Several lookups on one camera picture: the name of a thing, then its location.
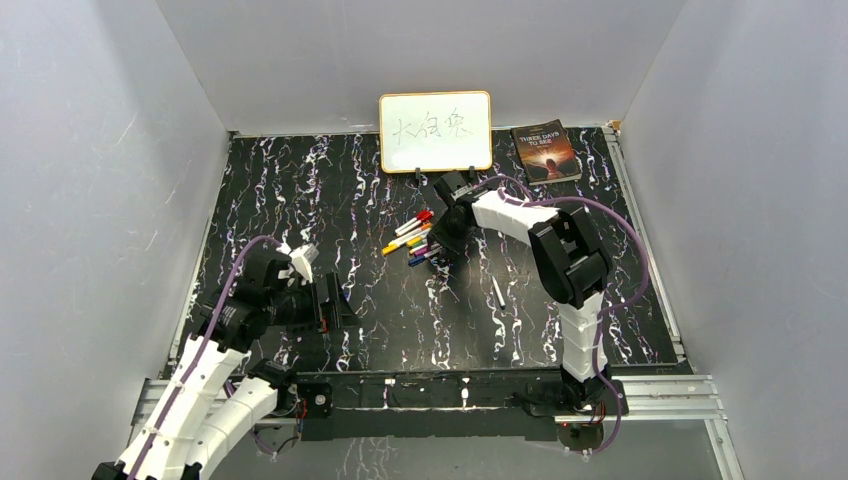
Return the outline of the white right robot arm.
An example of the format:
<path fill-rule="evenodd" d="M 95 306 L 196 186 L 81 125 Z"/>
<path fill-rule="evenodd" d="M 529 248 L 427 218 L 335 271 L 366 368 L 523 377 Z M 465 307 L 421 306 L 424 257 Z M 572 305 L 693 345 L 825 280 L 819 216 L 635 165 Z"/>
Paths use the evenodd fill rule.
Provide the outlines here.
<path fill-rule="evenodd" d="M 446 210 L 432 227 L 430 241 L 448 257 L 458 256 L 480 229 L 528 245 L 541 285 L 557 307 L 563 339 L 560 377 L 530 384 L 517 399 L 535 413 L 590 413 L 609 380 L 601 307 L 611 260 L 587 214 L 474 186 L 459 172 L 442 175 L 434 189 Z"/>

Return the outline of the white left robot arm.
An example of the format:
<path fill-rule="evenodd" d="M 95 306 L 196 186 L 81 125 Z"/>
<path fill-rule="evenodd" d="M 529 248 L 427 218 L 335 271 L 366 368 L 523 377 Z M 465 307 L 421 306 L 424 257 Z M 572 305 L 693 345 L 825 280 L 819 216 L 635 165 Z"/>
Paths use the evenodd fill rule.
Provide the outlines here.
<path fill-rule="evenodd" d="M 317 274 L 313 244 L 295 249 L 251 240 L 201 310 L 172 377 L 140 432 L 96 479 L 208 479 L 240 439 L 268 417 L 292 418 L 295 439 L 310 416 L 331 412 L 332 388 L 298 380 L 264 359 L 233 386 L 230 377 L 271 327 L 328 335 L 359 326 L 334 272 Z"/>

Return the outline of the yellow cap marker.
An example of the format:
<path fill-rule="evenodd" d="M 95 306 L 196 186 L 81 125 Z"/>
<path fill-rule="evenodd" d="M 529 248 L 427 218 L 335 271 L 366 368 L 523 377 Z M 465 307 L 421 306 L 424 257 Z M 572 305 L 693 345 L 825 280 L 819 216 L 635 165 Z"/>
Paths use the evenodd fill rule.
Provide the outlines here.
<path fill-rule="evenodd" d="M 395 244 L 394 244 L 394 241 L 395 241 L 395 240 L 393 240 L 392 242 L 390 242 L 390 243 L 389 243 L 386 247 L 384 247 L 384 248 L 382 249 L 381 254 L 382 254 L 383 256 L 389 255 L 390 253 L 392 253 L 392 252 L 394 252 L 394 251 L 396 251 L 396 250 L 400 249 L 401 247 L 406 246 L 406 243 L 405 243 L 405 244 L 401 244 L 401 245 L 395 245 Z"/>

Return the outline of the small whiteboard with writing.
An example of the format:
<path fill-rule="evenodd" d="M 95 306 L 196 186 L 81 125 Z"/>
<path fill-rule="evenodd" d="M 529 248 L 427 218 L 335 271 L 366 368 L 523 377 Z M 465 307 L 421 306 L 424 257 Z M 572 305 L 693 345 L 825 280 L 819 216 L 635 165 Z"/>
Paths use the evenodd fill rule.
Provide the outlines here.
<path fill-rule="evenodd" d="M 384 94 L 378 112 L 385 173 L 484 171 L 493 164 L 486 91 Z"/>

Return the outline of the dark paperback book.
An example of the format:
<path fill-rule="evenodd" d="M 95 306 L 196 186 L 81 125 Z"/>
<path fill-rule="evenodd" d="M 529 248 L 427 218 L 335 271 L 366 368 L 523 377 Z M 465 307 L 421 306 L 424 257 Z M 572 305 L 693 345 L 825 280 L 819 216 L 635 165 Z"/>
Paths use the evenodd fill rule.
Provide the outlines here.
<path fill-rule="evenodd" d="M 576 181 L 582 167 L 559 119 L 510 130 L 530 185 Z"/>

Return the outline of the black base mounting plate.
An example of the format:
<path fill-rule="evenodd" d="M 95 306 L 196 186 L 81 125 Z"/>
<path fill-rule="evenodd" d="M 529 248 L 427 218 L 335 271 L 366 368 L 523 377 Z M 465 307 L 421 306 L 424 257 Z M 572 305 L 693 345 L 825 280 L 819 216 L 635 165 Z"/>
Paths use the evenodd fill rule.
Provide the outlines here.
<path fill-rule="evenodd" d="M 298 373 L 308 441 L 522 437 L 598 446 L 629 405 L 621 381 L 559 367 Z"/>

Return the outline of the aluminium frame rail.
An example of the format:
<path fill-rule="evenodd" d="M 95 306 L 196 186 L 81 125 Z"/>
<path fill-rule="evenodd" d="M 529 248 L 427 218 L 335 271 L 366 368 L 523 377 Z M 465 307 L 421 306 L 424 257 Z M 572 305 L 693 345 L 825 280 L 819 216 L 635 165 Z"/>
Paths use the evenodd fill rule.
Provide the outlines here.
<path fill-rule="evenodd" d="M 727 420 L 712 375 L 634 375 L 619 381 L 618 391 L 629 406 L 623 420 Z M 147 421 L 168 383 L 145 380 L 131 419 L 133 427 Z"/>

